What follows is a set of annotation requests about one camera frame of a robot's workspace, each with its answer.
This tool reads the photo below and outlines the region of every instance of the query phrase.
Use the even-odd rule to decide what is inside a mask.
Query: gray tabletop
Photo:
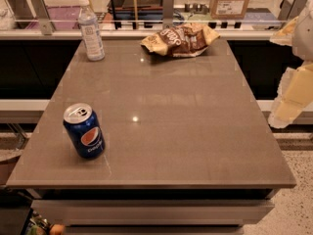
[[[227,42],[200,56],[149,54],[136,40],[80,45],[8,185],[13,188],[281,188],[295,180]],[[81,159],[63,113],[87,103],[107,148]]]

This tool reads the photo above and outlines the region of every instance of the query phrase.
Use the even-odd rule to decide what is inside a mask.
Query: soda can
[[[79,103],[68,107],[63,125],[80,157],[93,159],[105,150],[106,143],[97,115],[89,105]]]

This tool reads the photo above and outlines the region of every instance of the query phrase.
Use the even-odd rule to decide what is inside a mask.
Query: table
[[[28,189],[48,220],[225,229],[257,222],[295,186],[225,40],[190,59],[149,54],[138,40],[104,47],[96,63],[78,47],[7,183]],[[78,102],[104,132],[96,160],[77,156],[63,128]]]

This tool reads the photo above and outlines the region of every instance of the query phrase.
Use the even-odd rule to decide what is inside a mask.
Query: plastic bottle
[[[102,60],[105,51],[98,26],[96,14],[89,6],[89,0],[78,0],[81,7],[78,22],[80,25],[82,39],[87,50],[87,57],[90,61]]]

